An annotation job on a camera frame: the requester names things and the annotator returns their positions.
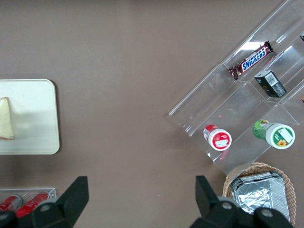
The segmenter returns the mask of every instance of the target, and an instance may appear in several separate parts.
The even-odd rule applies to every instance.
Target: brown tabletop
[[[195,176],[218,195],[225,175],[167,113],[281,0],[0,3],[0,79],[56,84],[61,148],[3,155],[0,186],[54,186],[79,175],[90,201],[76,228],[187,228],[200,216]],[[259,161],[284,171],[303,227],[303,125],[288,151]]]

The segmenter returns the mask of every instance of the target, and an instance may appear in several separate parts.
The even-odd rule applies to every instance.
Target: red and white can
[[[217,151],[228,149],[232,143],[231,135],[216,125],[208,125],[204,129],[204,138]]]
[[[47,191],[40,192],[33,199],[24,204],[19,210],[17,210],[17,217],[20,218],[31,213],[41,202],[47,200],[48,198],[49,193]]]
[[[0,204],[0,211],[15,211],[21,205],[22,198],[18,195],[11,195]]]

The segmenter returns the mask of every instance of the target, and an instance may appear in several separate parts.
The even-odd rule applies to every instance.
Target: white cutting board
[[[8,97],[14,140],[0,140],[0,154],[54,154],[59,150],[56,92],[47,79],[0,80]]]

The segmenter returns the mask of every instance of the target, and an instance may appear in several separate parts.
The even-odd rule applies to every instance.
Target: container lid
[[[294,143],[294,141],[295,132],[291,127],[278,124],[274,129],[272,129],[270,142],[273,147],[280,150],[287,149]]]
[[[216,129],[209,135],[209,144],[217,151],[224,151],[228,149],[231,143],[231,135],[223,129]]]

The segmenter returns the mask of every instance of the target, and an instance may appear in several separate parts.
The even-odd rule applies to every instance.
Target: acrylic display stand
[[[270,148],[267,142],[252,134],[256,121],[266,119],[291,127],[304,121],[301,100],[304,96],[304,41],[300,38],[304,30],[303,9],[302,0],[285,1],[169,112],[231,179]],[[228,69],[267,40],[274,52],[234,80]],[[254,76],[265,70],[275,73],[287,94],[273,98],[263,91]],[[204,139],[203,130],[209,124],[231,134],[233,141],[228,150],[216,151]]]

